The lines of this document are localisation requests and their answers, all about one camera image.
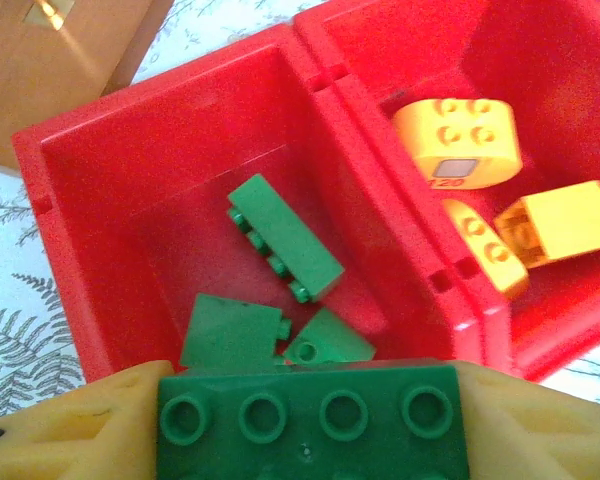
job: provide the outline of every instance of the box compartment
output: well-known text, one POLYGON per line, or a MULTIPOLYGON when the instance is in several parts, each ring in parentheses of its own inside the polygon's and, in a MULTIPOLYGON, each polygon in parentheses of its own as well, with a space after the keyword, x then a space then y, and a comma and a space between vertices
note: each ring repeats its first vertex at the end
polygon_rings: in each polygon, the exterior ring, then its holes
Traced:
POLYGON ((198 292, 299 305, 232 224, 262 173, 345 266, 323 301, 378 358, 483 363, 466 295, 288 26, 20 132, 14 145, 87 380, 177 363, 198 292))
POLYGON ((295 29, 411 205, 436 251, 482 311, 486 365, 540 380, 600 343, 600 252, 530 271, 507 306, 470 261, 440 205, 487 221, 520 196, 600 180, 600 2, 333 0, 295 29), (513 106, 523 170, 483 190, 430 190, 389 119, 425 98, 513 106))

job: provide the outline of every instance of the green plastic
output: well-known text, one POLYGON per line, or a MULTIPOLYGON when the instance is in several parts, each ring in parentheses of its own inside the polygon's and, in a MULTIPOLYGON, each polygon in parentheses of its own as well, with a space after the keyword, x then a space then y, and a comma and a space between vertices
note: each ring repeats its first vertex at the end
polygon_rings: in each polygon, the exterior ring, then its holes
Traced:
POLYGON ((271 188, 255 175, 229 194, 229 217, 300 303, 320 300, 335 285, 344 268, 320 240, 271 188))
POLYGON ((376 349, 327 308, 316 313, 283 356, 292 363, 366 362, 376 349))
POLYGON ((469 478, 451 365, 193 369, 158 413, 158 480, 469 478))
POLYGON ((184 367, 266 366, 276 342, 291 335, 291 320, 282 310, 199 294, 182 348, 184 367))

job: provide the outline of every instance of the toy brick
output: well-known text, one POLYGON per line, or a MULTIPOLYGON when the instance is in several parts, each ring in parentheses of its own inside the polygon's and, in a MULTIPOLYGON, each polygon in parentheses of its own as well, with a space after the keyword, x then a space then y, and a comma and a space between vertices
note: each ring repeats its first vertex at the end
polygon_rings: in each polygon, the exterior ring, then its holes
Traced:
POLYGON ((300 303, 317 301, 335 285, 344 269, 262 175, 229 195, 229 216, 251 244, 268 256, 300 303))
POLYGON ((158 478, 468 479, 455 369, 376 365, 163 379, 158 478))
POLYGON ((489 368, 458 371, 472 479, 600 479, 600 405, 489 368))
POLYGON ((149 362, 0 418, 0 480, 153 480, 158 380, 149 362))
POLYGON ((442 204, 494 287, 510 300, 521 295, 529 286, 529 273, 520 259, 471 207, 453 199, 442 204))
POLYGON ((600 250, 600 182, 527 195, 494 223, 527 268, 600 250))
POLYGON ((489 187, 522 168, 513 111, 500 100, 421 100, 398 110, 393 124, 433 188, 489 187))
POLYGON ((292 363, 317 365, 330 362, 365 362, 376 353, 333 312, 322 308, 291 342, 284 357, 292 363))
POLYGON ((278 308, 199 294, 180 364, 234 368, 269 365, 276 342, 291 334, 291 320, 278 308))

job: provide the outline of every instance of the yellow lego brick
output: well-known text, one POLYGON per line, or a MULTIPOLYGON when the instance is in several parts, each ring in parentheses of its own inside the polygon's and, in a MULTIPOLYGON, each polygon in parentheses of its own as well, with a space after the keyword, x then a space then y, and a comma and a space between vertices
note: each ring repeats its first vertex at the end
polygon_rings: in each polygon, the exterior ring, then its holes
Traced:
POLYGON ((149 362, 0 418, 0 480, 154 480, 158 381, 149 362))
POLYGON ((421 100, 393 124, 432 188, 489 187, 522 168, 513 110, 500 100, 421 100))
POLYGON ((529 286, 527 269, 487 222, 458 200, 446 199, 442 204, 494 287, 509 299, 523 293, 529 286))
POLYGON ((527 268, 600 250, 600 182, 522 197, 494 223, 527 268))
POLYGON ((600 405, 451 363, 458 371, 471 480, 600 480, 600 405))

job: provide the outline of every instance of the green duplo brick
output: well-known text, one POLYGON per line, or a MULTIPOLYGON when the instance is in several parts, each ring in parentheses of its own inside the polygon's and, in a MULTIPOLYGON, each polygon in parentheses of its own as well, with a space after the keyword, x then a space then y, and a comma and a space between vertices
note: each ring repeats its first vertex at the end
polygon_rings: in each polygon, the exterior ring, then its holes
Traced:
POLYGON ((199 294, 182 348, 184 367, 271 365, 276 342, 287 340, 291 320, 282 310, 199 294))
POLYGON ((451 365, 160 380, 158 480, 467 480, 451 365))
POLYGON ((344 268, 271 188, 255 175, 229 194, 229 216, 276 274, 290 278, 301 302, 317 301, 334 286, 344 268))
POLYGON ((322 308, 300 331, 284 357, 300 365, 366 362, 376 349, 333 312, 322 308))

